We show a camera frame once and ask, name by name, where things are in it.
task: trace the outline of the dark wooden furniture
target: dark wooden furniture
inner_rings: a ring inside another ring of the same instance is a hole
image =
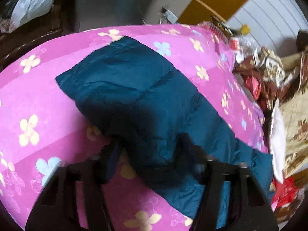
[[[0,0],[0,9],[6,1]],[[54,0],[49,13],[29,21],[12,33],[0,33],[0,72],[31,49],[62,36],[64,2]]]

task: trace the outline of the yellow object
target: yellow object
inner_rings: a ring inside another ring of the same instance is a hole
[[[178,22],[197,25],[211,21],[211,16],[227,21],[247,0],[192,0],[180,16]]]
[[[241,27],[240,32],[241,32],[241,34],[244,35],[244,36],[247,35],[247,34],[249,34],[249,33],[250,33],[250,28],[249,28],[249,26],[248,26],[247,24],[244,24],[244,25]]]

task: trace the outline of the bed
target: bed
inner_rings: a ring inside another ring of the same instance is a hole
[[[197,26],[143,25],[87,30],[48,41],[0,73],[0,200],[24,228],[36,198],[59,161],[81,162],[110,142],[78,111],[55,77],[96,49],[130,36],[167,58],[253,149],[267,153],[262,111],[249,102],[233,77],[233,51]],[[187,63],[194,63],[188,68]],[[121,155],[104,186],[115,230],[189,230],[192,219],[144,186]],[[80,225],[87,227],[82,189],[77,189]]]

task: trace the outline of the pillow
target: pillow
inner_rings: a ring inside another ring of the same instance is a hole
[[[272,111],[272,119],[269,132],[269,149],[273,155],[273,172],[276,180],[283,184],[283,169],[285,166],[285,126],[279,109],[279,101],[276,100]]]
[[[308,162],[308,93],[297,93],[280,106],[286,129],[285,178]]]

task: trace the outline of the pile of clothes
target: pile of clothes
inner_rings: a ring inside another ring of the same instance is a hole
[[[199,26],[212,31],[235,53],[233,74],[265,116],[264,140],[273,155],[272,209],[282,228],[304,199],[308,185],[308,32],[297,37],[298,53],[280,58],[217,18]]]

